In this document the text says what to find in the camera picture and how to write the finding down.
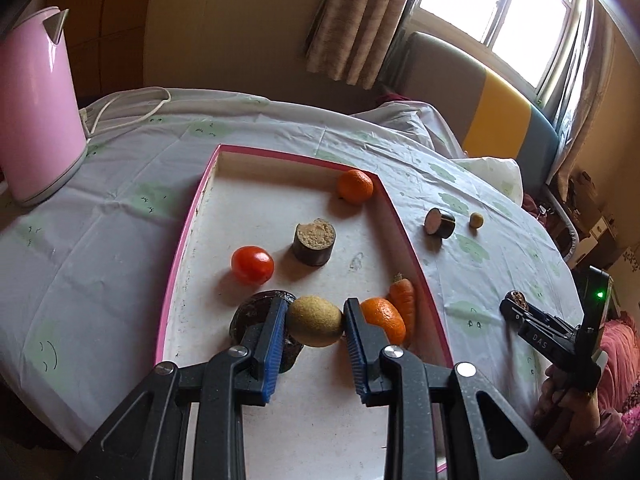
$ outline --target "tray rim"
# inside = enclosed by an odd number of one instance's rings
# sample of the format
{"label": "tray rim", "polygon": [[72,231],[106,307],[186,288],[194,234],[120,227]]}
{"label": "tray rim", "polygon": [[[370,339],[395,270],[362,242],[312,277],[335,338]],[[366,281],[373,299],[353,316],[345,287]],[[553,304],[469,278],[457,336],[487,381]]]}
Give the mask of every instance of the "tray rim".
{"label": "tray rim", "polygon": [[[286,160],[288,162],[298,162],[301,164],[310,164],[312,166],[320,166],[322,168],[329,168],[330,170],[339,170],[339,171],[348,171],[353,170],[354,166],[348,166],[346,164],[340,164],[338,162],[332,162],[330,160],[323,160],[321,158],[315,158],[312,156],[306,155],[297,155],[295,153],[286,153],[279,152],[277,150],[266,150],[263,148],[251,148],[249,146],[235,146],[232,144],[219,144],[216,146],[216,149],[213,151],[211,155],[207,167],[205,168],[200,182],[198,183],[198,188],[196,189],[193,199],[191,200],[191,205],[189,208],[189,212],[184,219],[184,225],[182,227],[182,231],[180,233],[180,239],[178,240],[178,245],[176,247],[174,253],[174,260],[171,264],[171,271],[169,273],[169,279],[167,280],[166,289],[164,291],[164,297],[162,299],[162,308],[160,313],[160,321],[158,325],[158,337],[156,339],[156,352],[154,364],[158,364],[162,361],[162,355],[164,354],[164,345],[166,343],[166,330],[169,321],[169,312],[171,310],[171,302],[174,296],[175,290],[175,282],[178,276],[178,270],[180,269],[180,263],[182,261],[182,257],[184,254],[184,248],[186,246],[187,240],[189,238],[189,234],[191,231],[191,223],[193,222],[193,217],[195,216],[196,209],[198,207],[198,203],[200,201],[200,196],[204,191],[204,188],[209,181],[209,177],[213,168],[215,167],[218,157],[221,153],[239,153],[240,155],[253,155],[253,156],[263,156],[265,158],[277,158],[279,160]],[[411,240],[409,239],[406,229],[402,225],[402,220],[396,211],[396,207],[394,206],[391,197],[386,192],[385,186],[380,180],[380,177],[375,173],[371,173],[367,170],[360,170],[366,173],[369,178],[373,181],[376,192],[380,193],[382,196],[382,200],[386,202],[386,205],[391,209],[392,217],[396,224],[396,227],[400,230],[400,235],[405,244],[405,249],[408,250],[409,256],[412,261],[412,265],[414,266],[414,270],[417,271],[416,275],[418,276],[420,286],[424,293],[425,300],[427,302],[427,306],[431,311],[431,315],[436,320],[436,333],[438,334],[438,339],[440,341],[440,347],[442,348],[442,353],[444,355],[444,359],[446,365],[448,367],[453,367],[453,358],[451,355],[451,350],[449,349],[449,343],[447,342],[447,338],[444,333],[444,328],[442,326],[442,322],[440,320],[440,314],[438,314],[438,309],[436,308],[435,302],[433,301],[433,295],[431,294],[431,289],[429,288],[429,284],[427,283],[426,278],[424,277],[424,273],[422,272],[422,267],[420,266],[420,261],[418,260],[418,256],[415,254],[414,247],[411,244]]]}

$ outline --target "pink kettle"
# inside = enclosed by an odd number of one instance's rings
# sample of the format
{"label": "pink kettle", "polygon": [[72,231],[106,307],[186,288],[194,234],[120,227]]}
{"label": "pink kettle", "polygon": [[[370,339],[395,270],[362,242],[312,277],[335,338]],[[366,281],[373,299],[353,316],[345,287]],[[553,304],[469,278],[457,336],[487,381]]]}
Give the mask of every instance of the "pink kettle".
{"label": "pink kettle", "polygon": [[59,190],[86,155],[62,32],[67,13],[40,10],[0,43],[0,169],[23,206]]}

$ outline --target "pink tray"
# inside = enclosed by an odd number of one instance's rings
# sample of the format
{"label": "pink tray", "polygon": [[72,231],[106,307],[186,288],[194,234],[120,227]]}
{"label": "pink tray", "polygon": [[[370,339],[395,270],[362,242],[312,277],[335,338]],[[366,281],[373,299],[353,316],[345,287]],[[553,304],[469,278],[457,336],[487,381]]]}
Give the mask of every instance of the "pink tray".
{"label": "pink tray", "polygon": [[[183,367],[229,346],[235,307],[257,291],[232,277],[230,257],[239,246],[259,245],[276,261],[274,276],[259,290],[317,294],[339,306],[347,297],[385,296],[393,275],[402,272],[417,291],[418,344],[412,350],[426,362],[451,367],[429,287],[380,179],[368,173],[375,192],[362,208],[335,195],[336,180],[349,169],[307,156],[218,146],[175,253],[156,362]],[[315,218],[331,221],[337,232],[331,259],[317,269],[303,266],[289,251],[295,226]],[[249,478],[369,480],[383,474],[386,409],[361,405],[343,341],[303,349],[278,379],[268,407],[245,406],[243,413]],[[320,440],[324,447],[318,447]],[[284,452],[296,460],[282,460]]]}

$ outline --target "pink clothing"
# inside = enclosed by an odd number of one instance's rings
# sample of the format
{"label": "pink clothing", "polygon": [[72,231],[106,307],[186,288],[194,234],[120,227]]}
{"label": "pink clothing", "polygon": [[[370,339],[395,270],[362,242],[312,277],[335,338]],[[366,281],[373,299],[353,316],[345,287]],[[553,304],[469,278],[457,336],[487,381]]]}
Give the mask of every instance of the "pink clothing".
{"label": "pink clothing", "polygon": [[640,427],[640,406],[630,406],[624,415],[620,413],[640,372],[636,324],[626,312],[619,320],[607,321],[600,347],[609,356],[598,385],[600,427],[583,446],[565,449],[559,456],[574,480],[607,478],[607,472],[622,457]]}
{"label": "pink clothing", "polygon": [[626,434],[632,438],[640,428],[640,406],[636,406],[622,415],[622,422],[626,427]]}
{"label": "pink clothing", "polygon": [[598,384],[598,406],[621,412],[640,374],[636,324],[626,312],[621,319],[607,321],[600,347],[607,352],[609,361]]}

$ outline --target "window frame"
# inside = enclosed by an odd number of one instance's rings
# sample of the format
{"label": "window frame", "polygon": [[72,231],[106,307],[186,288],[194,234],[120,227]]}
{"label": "window frame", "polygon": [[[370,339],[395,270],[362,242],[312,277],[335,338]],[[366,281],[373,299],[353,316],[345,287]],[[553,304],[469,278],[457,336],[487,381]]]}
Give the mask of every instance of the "window frame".
{"label": "window frame", "polygon": [[408,20],[407,32],[426,32],[460,48],[505,78],[527,99],[545,112],[545,105],[551,98],[555,86],[560,83],[560,75],[570,58],[571,47],[580,20],[582,0],[562,0],[567,8],[562,25],[562,33],[558,37],[556,47],[537,86],[533,86],[526,81],[511,65],[492,51],[492,47],[504,24],[511,1],[498,1],[494,15],[484,33],[483,42],[476,40],[439,16],[421,8],[420,3],[422,0],[416,1],[414,12],[412,12]]}

